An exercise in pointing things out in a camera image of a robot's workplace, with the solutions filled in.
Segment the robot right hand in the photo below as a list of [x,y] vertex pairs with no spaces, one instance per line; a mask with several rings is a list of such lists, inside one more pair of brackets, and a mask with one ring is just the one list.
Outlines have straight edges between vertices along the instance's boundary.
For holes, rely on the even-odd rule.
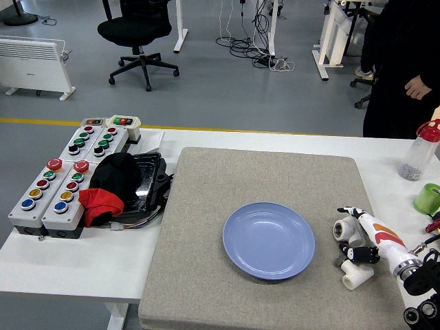
[[394,276],[399,276],[404,270],[422,264],[383,221],[360,208],[343,207],[338,208],[338,212],[348,213],[357,219],[370,241],[378,248],[379,255],[388,261],[390,272]]

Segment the person's hand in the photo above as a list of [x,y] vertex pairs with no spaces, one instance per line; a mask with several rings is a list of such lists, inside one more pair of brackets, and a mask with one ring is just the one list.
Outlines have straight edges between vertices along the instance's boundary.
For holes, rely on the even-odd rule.
[[425,95],[432,91],[431,88],[425,85],[420,75],[407,82],[404,88],[406,90],[406,95],[415,100],[421,100]]

